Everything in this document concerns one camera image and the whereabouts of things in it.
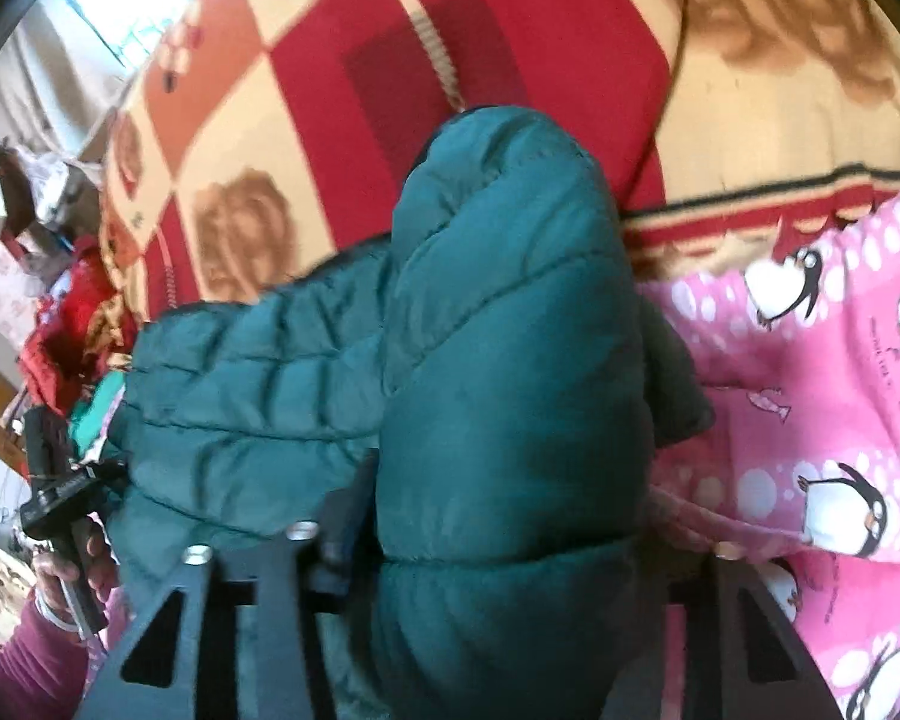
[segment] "white bracelet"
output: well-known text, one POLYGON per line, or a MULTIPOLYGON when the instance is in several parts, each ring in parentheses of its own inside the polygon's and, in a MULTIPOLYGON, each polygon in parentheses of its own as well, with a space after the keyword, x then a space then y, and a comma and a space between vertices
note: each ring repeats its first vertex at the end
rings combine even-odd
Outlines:
POLYGON ((40 591, 39 587, 34 594, 34 603, 36 603, 36 610, 39 611, 40 616, 47 620, 47 622, 53 623, 56 627, 60 628, 60 630, 67 632, 68 634, 77 634, 79 632, 80 629, 76 623, 64 622, 56 616, 56 613, 50 608, 50 604, 47 603, 47 599, 43 597, 43 593, 40 591))

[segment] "green puffer jacket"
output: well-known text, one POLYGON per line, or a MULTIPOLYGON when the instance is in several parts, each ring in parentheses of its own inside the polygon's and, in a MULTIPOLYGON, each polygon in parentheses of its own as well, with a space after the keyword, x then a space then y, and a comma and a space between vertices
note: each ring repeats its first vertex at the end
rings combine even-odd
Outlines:
POLYGON ((139 607, 186 546, 310 517, 379 446, 384 562, 322 620, 340 717, 595 720, 655 440, 709 418, 634 293, 600 167, 542 114, 485 108, 429 143, 391 238, 146 328, 108 530, 139 607))

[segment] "silver bolt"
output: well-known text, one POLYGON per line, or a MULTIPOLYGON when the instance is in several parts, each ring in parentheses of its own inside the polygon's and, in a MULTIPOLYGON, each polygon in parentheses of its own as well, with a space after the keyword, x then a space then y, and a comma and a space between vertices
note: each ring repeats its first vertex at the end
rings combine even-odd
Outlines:
POLYGON ((301 519, 287 528, 287 538, 290 541, 310 541, 317 537, 320 532, 320 526, 312 519, 301 519))
POLYGON ((194 544, 192 547, 187 547, 183 553, 183 562, 186 565, 206 565, 210 562, 211 557, 213 557, 212 547, 208 547, 206 544, 194 544))

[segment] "person's arm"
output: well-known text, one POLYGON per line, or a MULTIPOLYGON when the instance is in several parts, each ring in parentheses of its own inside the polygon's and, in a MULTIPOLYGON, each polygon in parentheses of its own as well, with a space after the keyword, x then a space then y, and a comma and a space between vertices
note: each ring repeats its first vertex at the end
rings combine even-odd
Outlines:
POLYGON ((87 675, 87 651, 26 602, 0 651, 0 701, 7 720, 71 720, 87 675))

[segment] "human hand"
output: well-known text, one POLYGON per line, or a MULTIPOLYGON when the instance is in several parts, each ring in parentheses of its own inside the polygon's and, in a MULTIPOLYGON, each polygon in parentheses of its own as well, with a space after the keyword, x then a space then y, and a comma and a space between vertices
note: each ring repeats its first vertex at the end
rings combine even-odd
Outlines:
MULTIPOLYGON (((117 562, 110 552, 110 545, 103 538, 103 529, 96 521, 89 520, 89 522, 89 536, 85 544, 87 555, 90 557, 87 581, 97 594, 98 600, 106 603, 111 591, 120 584, 117 562)), ((77 567, 53 552, 42 552, 34 557, 34 573, 37 590, 48 607, 64 622, 72 622, 73 618, 67 607, 67 600, 63 597, 60 581, 75 581, 79 577, 77 567)))

